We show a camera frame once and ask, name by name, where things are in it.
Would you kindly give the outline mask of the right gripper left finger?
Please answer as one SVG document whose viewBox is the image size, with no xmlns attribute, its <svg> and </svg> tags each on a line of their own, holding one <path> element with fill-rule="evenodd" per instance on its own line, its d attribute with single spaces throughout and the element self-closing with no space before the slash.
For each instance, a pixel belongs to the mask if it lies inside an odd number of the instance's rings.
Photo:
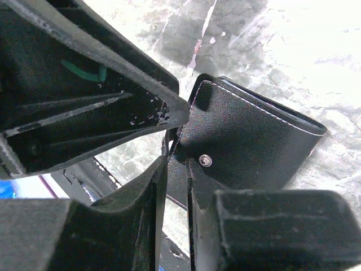
<svg viewBox="0 0 361 271">
<path fill-rule="evenodd" d="M 166 157 L 90 206 L 73 199 L 1 200 L 2 270 L 157 270 Z"/>
</svg>

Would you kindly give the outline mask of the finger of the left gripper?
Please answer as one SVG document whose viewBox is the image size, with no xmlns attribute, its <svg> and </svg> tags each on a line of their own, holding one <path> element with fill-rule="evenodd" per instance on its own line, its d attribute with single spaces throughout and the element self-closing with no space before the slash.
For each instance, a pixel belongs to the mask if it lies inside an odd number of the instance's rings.
<svg viewBox="0 0 361 271">
<path fill-rule="evenodd" d="M 189 118 L 179 94 L 50 2 L 1 2 L 3 180 L 59 171 Z"/>
<path fill-rule="evenodd" d="M 50 4 L 84 32 L 172 92 L 179 94 L 179 82 L 174 75 L 121 35 L 84 1 L 54 0 Z"/>
</svg>

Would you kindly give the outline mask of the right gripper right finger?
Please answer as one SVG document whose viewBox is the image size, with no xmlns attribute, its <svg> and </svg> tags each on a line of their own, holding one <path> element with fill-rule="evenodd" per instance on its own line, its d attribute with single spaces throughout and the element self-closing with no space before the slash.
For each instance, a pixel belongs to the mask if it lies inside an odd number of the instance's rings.
<svg viewBox="0 0 361 271">
<path fill-rule="evenodd" d="M 360 227 L 329 190 L 222 189 L 186 161 L 192 270 L 346 270 Z"/>
</svg>

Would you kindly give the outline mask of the black leather card holder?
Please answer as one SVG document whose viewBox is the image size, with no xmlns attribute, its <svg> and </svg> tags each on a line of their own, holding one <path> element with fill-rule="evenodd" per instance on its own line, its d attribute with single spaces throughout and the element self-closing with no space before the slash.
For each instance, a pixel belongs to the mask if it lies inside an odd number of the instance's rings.
<svg viewBox="0 0 361 271">
<path fill-rule="evenodd" d="M 282 189 L 327 128 L 227 77 L 201 74 L 187 124 L 170 131 L 168 198 L 187 207 L 185 161 L 223 188 Z"/>
</svg>

